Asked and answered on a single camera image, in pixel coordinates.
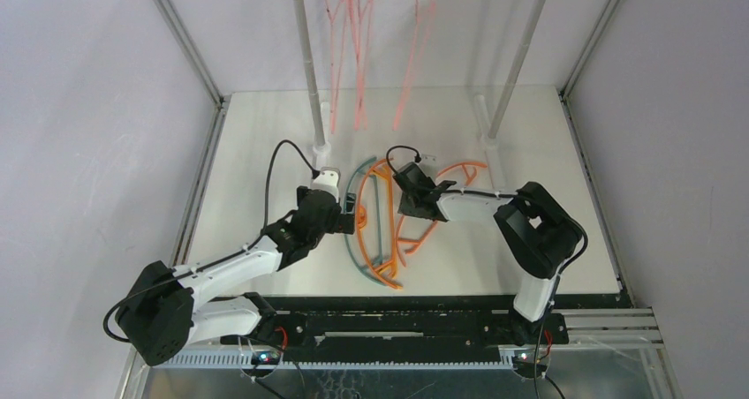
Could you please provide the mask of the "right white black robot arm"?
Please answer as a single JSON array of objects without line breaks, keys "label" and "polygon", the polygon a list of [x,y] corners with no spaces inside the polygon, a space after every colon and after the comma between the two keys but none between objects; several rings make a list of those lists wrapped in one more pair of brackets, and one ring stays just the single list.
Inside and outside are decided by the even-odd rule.
[{"label": "right white black robot arm", "polygon": [[397,169],[394,180],[402,191],[402,215],[497,227],[523,270],[511,309],[511,333],[523,343],[542,335],[561,275],[589,246],[580,223],[537,182],[514,192],[474,190],[451,180],[436,183],[417,162]]}]

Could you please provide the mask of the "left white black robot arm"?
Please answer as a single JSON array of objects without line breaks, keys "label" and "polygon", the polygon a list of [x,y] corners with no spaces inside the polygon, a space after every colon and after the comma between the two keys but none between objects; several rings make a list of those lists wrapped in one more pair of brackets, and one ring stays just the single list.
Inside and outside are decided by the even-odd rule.
[{"label": "left white black robot arm", "polygon": [[298,188],[298,206],[263,229],[251,244],[214,262],[144,267],[117,305],[115,321],[147,365],[161,365],[186,345],[246,335],[255,343],[276,332],[270,308],[256,293],[228,299],[228,290],[303,260],[328,234],[351,235],[356,196],[336,199],[320,189]]}]

